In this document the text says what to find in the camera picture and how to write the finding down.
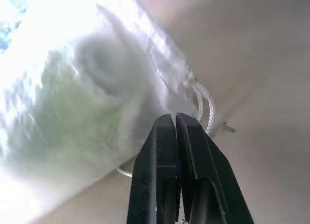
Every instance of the clip jaw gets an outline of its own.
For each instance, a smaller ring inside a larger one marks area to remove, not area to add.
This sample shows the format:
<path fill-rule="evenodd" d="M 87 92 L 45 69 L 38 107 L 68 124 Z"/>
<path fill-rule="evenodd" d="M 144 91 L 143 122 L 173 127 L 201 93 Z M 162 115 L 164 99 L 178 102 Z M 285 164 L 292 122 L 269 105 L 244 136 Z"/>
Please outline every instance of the clip jaw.
<path fill-rule="evenodd" d="M 127 224 L 174 224 L 180 188 L 190 224 L 254 224 L 232 168 L 199 122 L 158 118 L 138 155 Z"/>

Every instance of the white rope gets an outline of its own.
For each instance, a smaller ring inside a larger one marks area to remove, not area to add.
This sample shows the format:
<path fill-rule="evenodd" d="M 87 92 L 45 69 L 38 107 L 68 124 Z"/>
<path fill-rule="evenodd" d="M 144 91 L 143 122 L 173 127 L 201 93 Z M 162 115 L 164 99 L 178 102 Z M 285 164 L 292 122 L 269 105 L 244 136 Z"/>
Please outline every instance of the white rope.
<path fill-rule="evenodd" d="M 214 103 L 213 98 L 210 95 L 210 92 L 207 90 L 207 88 L 205 86 L 203 86 L 201 83 L 196 81 L 196 79 L 194 77 L 194 74 L 192 72 L 190 72 L 187 75 L 186 80 L 183 81 L 183 85 L 185 87 L 187 87 L 187 88 L 189 86 L 191 86 L 192 89 L 194 90 L 196 96 L 197 96 L 197 100 L 198 100 L 198 114 L 197 114 L 196 119 L 199 122 L 201 121 L 202 115 L 203 115 L 203 100 L 202 100 L 202 98 L 204 98 L 204 99 L 206 99 L 208 101 L 208 103 L 209 103 L 209 121 L 208 121 L 207 128 L 205 129 L 205 132 L 207 134 L 210 134 L 211 128 L 212 128 L 213 123 L 214 123 L 215 114 L 216 114 L 215 103 Z M 124 176 L 132 177 L 132 173 L 131 172 L 127 172 L 127 171 L 123 170 L 120 167 L 118 167 L 116 169 L 117 169 L 117 171 L 119 171 Z"/>

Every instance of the ceiling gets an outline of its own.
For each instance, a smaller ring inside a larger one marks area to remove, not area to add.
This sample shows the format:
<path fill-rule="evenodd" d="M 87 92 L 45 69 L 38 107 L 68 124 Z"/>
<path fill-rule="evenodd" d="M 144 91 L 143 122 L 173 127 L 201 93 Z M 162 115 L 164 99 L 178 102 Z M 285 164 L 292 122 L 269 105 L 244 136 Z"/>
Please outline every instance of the ceiling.
<path fill-rule="evenodd" d="M 140 1 L 210 90 L 255 223 L 309 224 L 310 0 Z M 113 172 L 38 224 L 125 223 L 129 191 Z"/>

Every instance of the plastic bag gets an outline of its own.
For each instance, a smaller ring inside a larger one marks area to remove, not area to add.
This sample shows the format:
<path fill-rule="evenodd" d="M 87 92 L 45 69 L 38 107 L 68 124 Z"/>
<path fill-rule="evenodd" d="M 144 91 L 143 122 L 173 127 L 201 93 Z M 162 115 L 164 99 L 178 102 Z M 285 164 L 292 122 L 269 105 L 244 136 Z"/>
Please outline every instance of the plastic bag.
<path fill-rule="evenodd" d="M 101 179 L 162 114 L 197 115 L 184 56 L 136 0 L 48 1 L 0 59 L 0 223 L 27 223 Z"/>

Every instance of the white plastic bag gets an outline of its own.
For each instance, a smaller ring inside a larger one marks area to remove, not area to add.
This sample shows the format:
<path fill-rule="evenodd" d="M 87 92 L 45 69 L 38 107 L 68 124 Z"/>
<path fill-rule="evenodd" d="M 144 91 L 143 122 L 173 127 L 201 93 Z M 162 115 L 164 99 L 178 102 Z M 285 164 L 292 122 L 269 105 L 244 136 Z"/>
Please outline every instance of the white plastic bag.
<path fill-rule="evenodd" d="M 138 153 L 156 118 L 196 117 L 186 59 L 136 0 L 29 9 L 0 77 L 0 223 L 50 211 Z"/>

